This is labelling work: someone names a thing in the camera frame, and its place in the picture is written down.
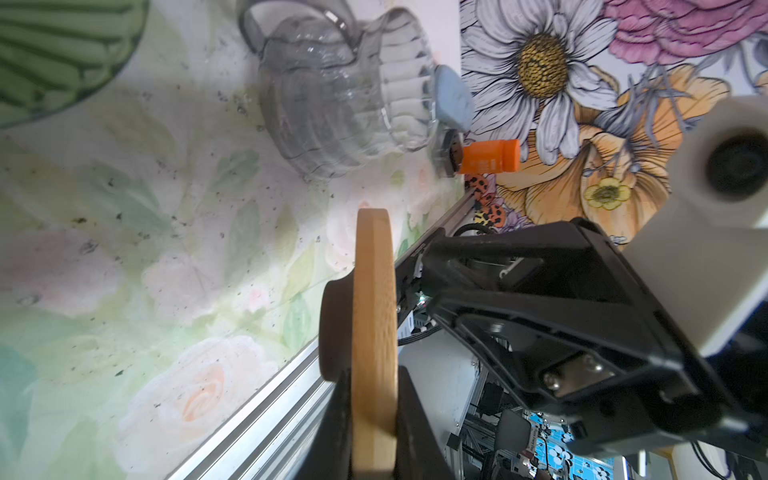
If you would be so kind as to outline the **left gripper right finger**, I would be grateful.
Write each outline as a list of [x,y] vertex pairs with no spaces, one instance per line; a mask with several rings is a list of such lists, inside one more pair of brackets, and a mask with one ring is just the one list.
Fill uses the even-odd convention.
[[398,368],[395,478],[454,479],[405,366]]

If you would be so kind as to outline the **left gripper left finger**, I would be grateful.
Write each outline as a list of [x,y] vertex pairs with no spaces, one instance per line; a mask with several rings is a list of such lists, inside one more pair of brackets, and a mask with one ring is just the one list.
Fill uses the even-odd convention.
[[351,449],[351,375],[346,370],[335,384],[311,446],[294,479],[349,479]]

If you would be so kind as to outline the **wooden ring holder front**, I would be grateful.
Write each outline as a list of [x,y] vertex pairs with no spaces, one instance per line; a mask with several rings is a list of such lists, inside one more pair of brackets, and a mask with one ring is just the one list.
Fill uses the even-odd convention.
[[398,350],[395,262],[385,209],[357,213],[351,296],[351,473],[354,479],[390,479],[397,455]]

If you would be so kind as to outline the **clear grey glass carafe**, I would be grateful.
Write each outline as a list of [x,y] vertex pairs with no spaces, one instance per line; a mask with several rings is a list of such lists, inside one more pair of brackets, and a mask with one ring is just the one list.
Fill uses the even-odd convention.
[[266,129],[302,175],[341,177],[430,144],[436,64],[411,11],[360,21],[345,1],[240,1],[237,8],[258,60]]

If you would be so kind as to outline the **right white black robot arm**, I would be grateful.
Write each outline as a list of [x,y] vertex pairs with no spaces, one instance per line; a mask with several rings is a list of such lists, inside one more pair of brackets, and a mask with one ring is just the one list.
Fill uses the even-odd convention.
[[767,100],[718,102],[670,158],[671,195],[624,251],[686,354],[696,391],[668,430],[767,444]]

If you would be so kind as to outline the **green glass dripper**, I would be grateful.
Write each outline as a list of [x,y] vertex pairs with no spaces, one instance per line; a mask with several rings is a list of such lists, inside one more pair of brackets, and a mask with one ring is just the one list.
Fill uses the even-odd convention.
[[146,27],[148,1],[1,3],[1,126],[66,109],[110,82]]

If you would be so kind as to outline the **small black box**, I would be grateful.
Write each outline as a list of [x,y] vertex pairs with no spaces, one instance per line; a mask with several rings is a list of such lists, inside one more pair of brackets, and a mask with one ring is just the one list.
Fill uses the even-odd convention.
[[451,178],[459,173],[463,162],[463,135],[456,129],[440,126],[429,149],[437,174]]

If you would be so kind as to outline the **orange lid bottle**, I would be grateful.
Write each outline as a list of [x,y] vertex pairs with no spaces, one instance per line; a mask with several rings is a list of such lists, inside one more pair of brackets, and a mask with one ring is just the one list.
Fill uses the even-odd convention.
[[474,142],[463,149],[460,174],[514,173],[521,166],[520,141],[489,140]]

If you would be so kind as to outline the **blue grey oval sponge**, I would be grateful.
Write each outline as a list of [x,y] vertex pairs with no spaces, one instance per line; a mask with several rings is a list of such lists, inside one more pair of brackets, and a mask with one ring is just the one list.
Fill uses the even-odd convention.
[[475,110],[469,87],[452,68],[443,64],[436,67],[434,80],[437,119],[449,128],[468,132]]

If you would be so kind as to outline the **aluminium rail frame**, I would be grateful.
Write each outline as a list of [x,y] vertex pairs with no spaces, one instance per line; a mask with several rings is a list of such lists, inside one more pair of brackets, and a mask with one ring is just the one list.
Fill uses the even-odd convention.
[[[465,194],[396,262],[398,335],[419,325],[426,304],[417,281],[420,256],[435,234],[454,233],[472,212]],[[400,359],[413,379],[429,425],[456,475],[461,457],[448,443],[486,375],[477,359],[445,332],[405,345]],[[309,450],[334,386],[321,377],[318,341],[312,341],[266,386],[216,430],[175,471],[173,479],[290,479]]]

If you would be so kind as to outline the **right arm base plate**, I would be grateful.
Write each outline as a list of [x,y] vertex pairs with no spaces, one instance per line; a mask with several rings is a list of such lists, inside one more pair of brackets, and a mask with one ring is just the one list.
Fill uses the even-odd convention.
[[440,237],[428,314],[523,408],[569,424],[584,456],[744,433],[746,413],[594,223]]

